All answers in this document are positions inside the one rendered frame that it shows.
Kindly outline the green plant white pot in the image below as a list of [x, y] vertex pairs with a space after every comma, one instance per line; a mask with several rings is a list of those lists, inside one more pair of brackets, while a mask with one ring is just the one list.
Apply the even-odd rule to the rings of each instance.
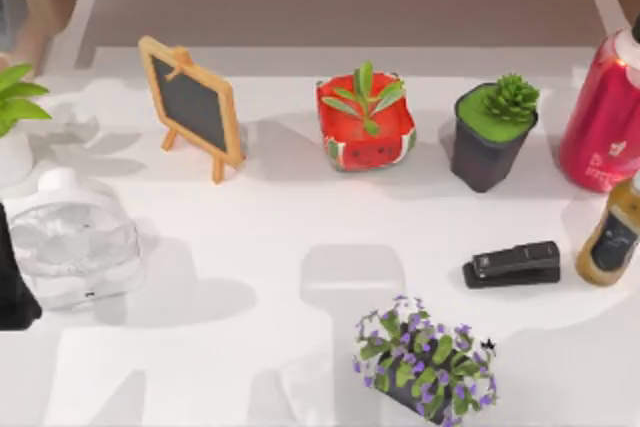
[[34, 166], [28, 135], [20, 122], [51, 119], [34, 101], [49, 89], [25, 80], [32, 69], [31, 64], [21, 63], [0, 71], [0, 187], [21, 182]]

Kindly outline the clear white desk fan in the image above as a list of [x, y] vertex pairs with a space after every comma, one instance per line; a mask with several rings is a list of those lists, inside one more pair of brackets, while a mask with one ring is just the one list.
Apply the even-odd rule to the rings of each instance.
[[75, 170], [50, 169], [35, 193], [3, 203], [18, 267], [43, 309], [123, 294], [144, 279], [136, 223]]

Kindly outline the purple flower plant black pot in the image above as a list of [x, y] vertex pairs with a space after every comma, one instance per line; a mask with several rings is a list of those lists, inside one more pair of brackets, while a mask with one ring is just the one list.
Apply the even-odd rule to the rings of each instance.
[[419, 297], [397, 295], [386, 310], [356, 324], [352, 365], [375, 389], [439, 427], [459, 427], [467, 414], [498, 400], [491, 339], [467, 324], [449, 328], [432, 319]]

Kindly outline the yellow bottle black label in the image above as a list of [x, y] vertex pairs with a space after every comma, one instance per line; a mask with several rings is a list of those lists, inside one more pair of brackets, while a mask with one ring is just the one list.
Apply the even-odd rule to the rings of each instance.
[[625, 273], [640, 244], [640, 170], [609, 193], [595, 229], [576, 261], [577, 273], [597, 286], [611, 286]]

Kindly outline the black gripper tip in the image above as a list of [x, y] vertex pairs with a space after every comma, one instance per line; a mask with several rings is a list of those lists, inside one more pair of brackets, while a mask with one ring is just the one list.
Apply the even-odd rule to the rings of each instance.
[[18, 268], [9, 225], [0, 202], [0, 332], [22, 331], [42, 316], [42, 308]]

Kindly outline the red watermelon plant pot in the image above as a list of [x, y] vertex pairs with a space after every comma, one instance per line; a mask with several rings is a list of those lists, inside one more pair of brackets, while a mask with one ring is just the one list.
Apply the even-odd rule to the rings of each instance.
[[365, 61], [352, 73], [316, 84], [323, 147], [338, 171], [376, 170], [403, 160], [417, 131], [404, 80]]

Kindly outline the red bottle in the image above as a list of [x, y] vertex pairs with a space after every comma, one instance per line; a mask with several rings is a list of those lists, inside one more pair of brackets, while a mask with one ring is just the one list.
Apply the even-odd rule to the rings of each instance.
[[640, 169], [640, 15], [600, 44], [558, 149], [576, 185], [607, 192]]

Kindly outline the black pot green succulent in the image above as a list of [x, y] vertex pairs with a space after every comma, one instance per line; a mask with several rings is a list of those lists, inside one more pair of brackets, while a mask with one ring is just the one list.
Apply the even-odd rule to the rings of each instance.
[[476, 193], [486, 193], [510, 173], [538, 122], [540, 91], [510, 73], [481, 83], [455, 103], [450, 170]]

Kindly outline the black stapler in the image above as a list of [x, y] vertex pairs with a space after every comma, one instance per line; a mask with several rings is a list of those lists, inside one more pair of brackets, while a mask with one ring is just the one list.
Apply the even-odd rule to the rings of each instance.
[[520, 244], [474, 255], [462, 267], [469, 289], [558, 283], [560, 251], [554, 241]]

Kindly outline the wooden framed blackboard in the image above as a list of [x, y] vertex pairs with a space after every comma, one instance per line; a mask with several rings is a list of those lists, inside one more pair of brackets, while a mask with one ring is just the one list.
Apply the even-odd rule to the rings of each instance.
[[225, 168], [245, 159], [231, 83], [195, 63], [184, 47], [143, 36], [138, 48], [157, 117], [168, 129], [161, 148], [183, 138], [212, 158], [212, 181], [221, 183]]

